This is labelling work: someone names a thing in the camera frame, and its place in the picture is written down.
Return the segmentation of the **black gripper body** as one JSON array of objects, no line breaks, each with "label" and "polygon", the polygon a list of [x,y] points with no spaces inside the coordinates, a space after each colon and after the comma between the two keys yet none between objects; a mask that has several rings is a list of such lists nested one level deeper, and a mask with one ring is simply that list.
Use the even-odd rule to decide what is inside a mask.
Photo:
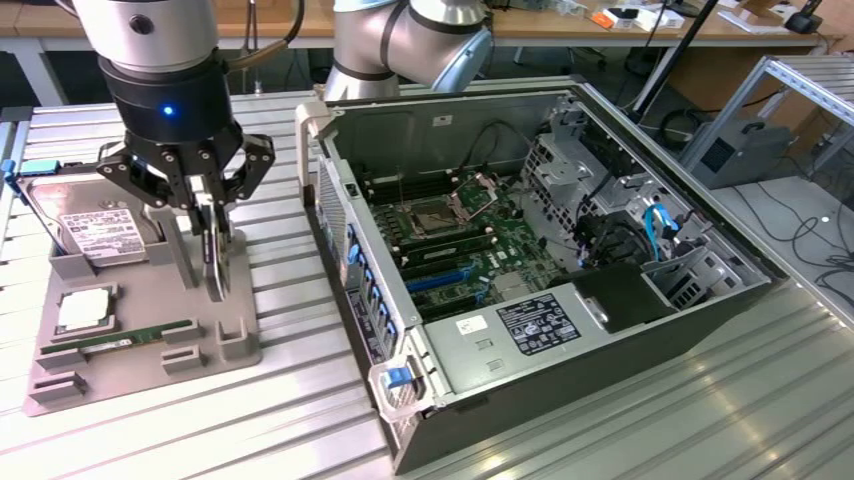
[{"label": "black gripper body", "polygon": [[184,175],[200,176],[209,192],[209,139],[243,132],[231,108],[224,68],[213,55],[173,72],[121,69],[101,57],[99,67],[125,126],[124,146],[172,146]]}]

